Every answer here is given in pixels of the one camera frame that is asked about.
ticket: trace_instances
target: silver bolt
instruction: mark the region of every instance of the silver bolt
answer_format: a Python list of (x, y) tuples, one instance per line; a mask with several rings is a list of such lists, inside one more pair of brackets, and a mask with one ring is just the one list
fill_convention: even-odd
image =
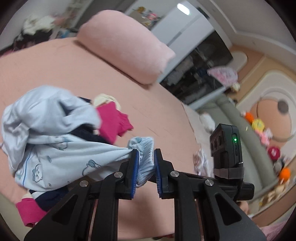
[(207, 180), (205, 181), (205, 184), (206, 184), (207, 186), (213, 186), (213, 185), (214, 185), (214, 181), (211, 180), (211, 179), (207, 179)]
[(122, 176), (123, 176), (123, 173), (122, 172), (115, 172), (114, 173), (114, 177), (116, 177), (116, 178), (120, 178)]
[(179, 173), (178, 173), (177, 171), (171, 171), (171, 172), (170, 172), (170, 175), (171, 175), (172, 177), (178, 177), (178, 176), (179, 176)]
[(81, 187), (87, 187), (88, 184), (89, 184), (89, 182), (88, 182), (87, 180), (82, 180), (82, 181), (79, 183), (79, 185), (80, 185)]

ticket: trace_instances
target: pillow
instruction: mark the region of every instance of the pillow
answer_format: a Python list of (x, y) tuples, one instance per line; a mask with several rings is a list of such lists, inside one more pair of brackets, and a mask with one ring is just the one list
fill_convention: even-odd
[(175, 53), (147, 28), (114, 10), (83, 24), (77, 35), (86, 48), (141, 84), (155, 82)]

